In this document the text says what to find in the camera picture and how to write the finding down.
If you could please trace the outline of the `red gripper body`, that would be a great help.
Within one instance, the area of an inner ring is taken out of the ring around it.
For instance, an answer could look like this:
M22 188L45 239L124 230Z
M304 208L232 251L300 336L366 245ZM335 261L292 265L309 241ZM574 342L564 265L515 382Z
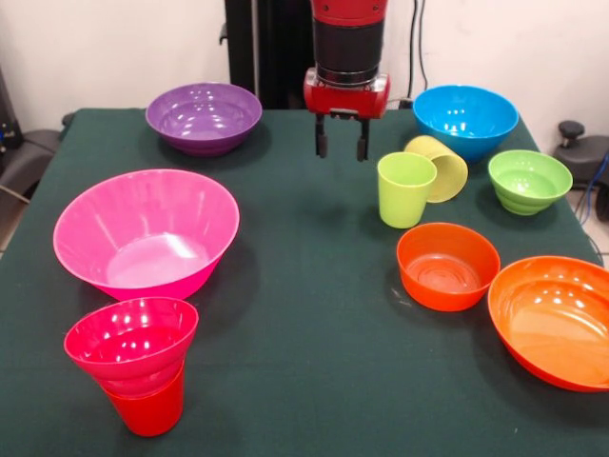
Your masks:
M364 86L332 86L318 77L315 68L310 68L304 77L304 101L307 109L316 114L380 119L386 111L390 85L389 75L380 73Z

